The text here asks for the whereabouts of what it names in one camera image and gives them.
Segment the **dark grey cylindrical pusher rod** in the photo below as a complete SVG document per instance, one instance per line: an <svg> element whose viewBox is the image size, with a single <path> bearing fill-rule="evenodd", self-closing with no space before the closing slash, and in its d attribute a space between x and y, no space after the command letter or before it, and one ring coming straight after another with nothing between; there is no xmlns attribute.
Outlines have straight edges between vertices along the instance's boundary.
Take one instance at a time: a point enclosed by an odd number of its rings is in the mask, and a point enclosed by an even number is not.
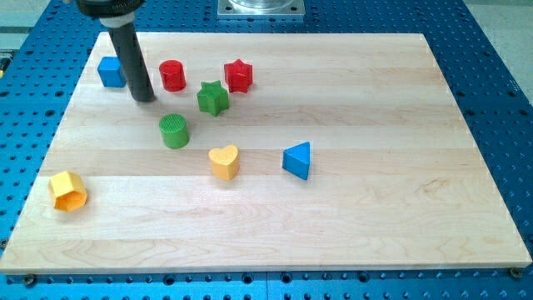
<svg viewBox="0 0 533 300"><path fill-rule="evenodd" d="M134 27L134 13L102 17L100 22L107 28L132 98L140 103L152 102L154 91Z"/></svg>

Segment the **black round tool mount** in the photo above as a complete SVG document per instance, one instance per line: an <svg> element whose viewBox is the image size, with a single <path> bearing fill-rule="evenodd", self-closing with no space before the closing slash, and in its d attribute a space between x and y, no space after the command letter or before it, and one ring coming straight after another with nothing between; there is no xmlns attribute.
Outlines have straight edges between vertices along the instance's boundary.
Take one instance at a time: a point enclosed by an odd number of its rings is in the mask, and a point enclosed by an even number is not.
<svg viewBox="0 0 533 300"><path fill-rule="evenodd" d="M145 0L76 0L79 11L91 18L114 18L134 12Z"/></svg>

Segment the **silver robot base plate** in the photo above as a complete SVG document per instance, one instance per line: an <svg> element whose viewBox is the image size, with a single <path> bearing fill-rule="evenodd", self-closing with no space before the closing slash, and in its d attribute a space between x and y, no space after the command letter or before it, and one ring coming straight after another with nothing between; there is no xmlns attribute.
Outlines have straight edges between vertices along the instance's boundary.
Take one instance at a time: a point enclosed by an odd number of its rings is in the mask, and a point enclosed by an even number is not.
<svg viewBox="0 0 533 300"><path fill-rule="evenodd" d="M300 18L305 14L304 0L217 0L220 18Z"/></svg>

